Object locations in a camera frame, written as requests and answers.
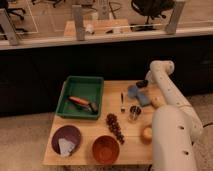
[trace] paper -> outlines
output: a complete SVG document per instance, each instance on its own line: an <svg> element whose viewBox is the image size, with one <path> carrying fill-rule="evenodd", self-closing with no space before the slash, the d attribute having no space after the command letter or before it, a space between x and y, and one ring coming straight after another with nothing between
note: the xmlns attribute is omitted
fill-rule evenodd
<svg viewBox="0 0 213 171"><path fill-rule="evenodd" d="M75 149L75 144L72 141L68 141L65 138L60 138L58 140L60 154L62 157L67 157Z"/></svg>

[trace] bowl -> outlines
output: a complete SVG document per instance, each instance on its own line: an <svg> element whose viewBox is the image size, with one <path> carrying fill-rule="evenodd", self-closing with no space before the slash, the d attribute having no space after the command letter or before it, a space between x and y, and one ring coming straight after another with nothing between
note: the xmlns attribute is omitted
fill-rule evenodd
<svg viewBox="0 0 213 171"><path fill-rule="evenodd" d="M93 157L103 165L113 164L118 158L119 151L117 141L108 135L98 137L92 146Z"/></svg>
<svg viewBox="0 0 213 171"><path fill-rule="evenodd" d="M58 140L60 138L64 138L68 141L71 141L75 145L75 148L73 149L73 152L74 152L77 150L77 148L80 145L81 133L80 133L79 129L73 125L65 125L65 126L59 128L54 133L53 138L52 138L52 148L58 154L60 154L60 148L59 148L59 143L58 143Z"/></svg>

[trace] floor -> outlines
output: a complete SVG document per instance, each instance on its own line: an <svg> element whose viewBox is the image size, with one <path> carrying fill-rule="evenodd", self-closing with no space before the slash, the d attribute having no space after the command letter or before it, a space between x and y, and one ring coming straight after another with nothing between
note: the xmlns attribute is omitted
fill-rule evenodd
<svg viewBox="0 0 213 171"><path fill-rule="evenodd" d="M188 97L203 124L213 121L213 94ZM146 166L72 166L42 164L54 113L0 118L1 171L147 171ZM194 144L198 171L213 170L213 126Z"/></svg>
<svg viewBox="0 0 213 171"><path fill-rule="evenodd" d="M110 0L116 18L127 19L129 24L143 25L146 16L136 13L131 7L131 0ZM11 19L16 27L23 27L28 30L27 35L21 35L23 39L62 37L66 22L73 20L71 5L73 1L60 2L53 8L50 1L37 0L33 5L31 0L17 0L17 3L10 3L10 7L21 7L26 10L25 20L21 21L17 16ZM207 27L213 26L213 1L212 0L187 0L180 18L179 28L182 27ZM97 1L93 5L94 9L83 9L84 19L94 19L97 17ZM150 20L156 29L163 29L169 22L172 10L163 14L166 19L156 18Z"/></svg>

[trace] desk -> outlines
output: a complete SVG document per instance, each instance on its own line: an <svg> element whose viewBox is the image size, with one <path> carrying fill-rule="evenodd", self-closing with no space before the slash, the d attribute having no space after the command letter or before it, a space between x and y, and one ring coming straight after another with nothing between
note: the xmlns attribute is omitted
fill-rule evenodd
<svg viewBox="0 0 213 171"><path fill-rule="evenodd" d="M48 144L44 156L44 165L98 165L92 156L92 144L101 135L111 135L105 123L106 115L114 113L118 117L121 131L125 136L125 143L120 145L120 154L114 164L151 164L152 146L145 144L140 139L141 130L150 125L154 108L150 105L142 109L142 114L136 123L128 122L128 110L131 105L138 104L137 100L127 97L127 87L135 81L105 81L104 94L102 98L102 112L98 120L63 119L55 115ZM142 89L150 98L158 97L164 101L160 90L155 86L148 86ZM120 112L120 93L124 93L124 105L126 112ZM82 133L80 148L70 157L63 158L56 154L51 147L51 140L55 131L64 125L75 125Z"/></svg>
<svg viewBox="0 0 213 171"><path fill-rule="evenodd" d="M107 31L112 30L113 27L121 27L122 33L130 33L131 29L127 19L116 20L84 20L84 27L87 24L94 26L94 35L103 35ZM75 24L74 21L67 21L64 36L75 36Z"/></svg>

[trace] office chair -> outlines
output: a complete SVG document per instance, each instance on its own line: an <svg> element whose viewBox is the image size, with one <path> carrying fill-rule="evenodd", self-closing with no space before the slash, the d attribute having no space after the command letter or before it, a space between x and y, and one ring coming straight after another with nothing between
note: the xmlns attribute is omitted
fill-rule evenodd
<svg viewBox="0 0 213 171"><path fill-rule="evenodd" d="M31 0L32 4L35 5L35 1L37 0ZM55 5L58 4L59 2L61 2L62 0L48 0L48 1L51 1L53 2L53 8L55 8Z"/></svg>
<svg viewBox="0 0 213 171"><path fill-rule="evenodd" d="M7 0L0 0L0 8L5 8L5 10L9 15L13 14L18 16L20 20L24 20L24 17L22 15L15 12L15 11L22 11L22 13L25 14L26 11L23 8L9 8L9 3Z"/></svg>
<svg viewBox="0 0 213 171"><path fill-rule="evenodd" d="M132 0L131 6L138 14L147 16L145 26L142 26L138 31L155 30L153 25L149 23L149 19L162 17L166 18L166 15L162 14L163 11L170 10L174 6L174 0Z"/></svg>
<svg viewBox="0 0 213 171"><path fill-rule="evenodd" d="M7 0L0 0L0 8L4 8L6 10L6 12L9 14L13 14L13 15L16 15L20 18L20 20L24 20L24 17L14 11L22 11L23 14L26 13L26 11L23 9L23 8L9 8L9 4L8 4L8 1ZM16 31L18 32L23 32L23 33L27 33L28 31L24 28L16 28ZM0 32L2 32L4 34L4 30L3 28L0 26Z"/></svg>

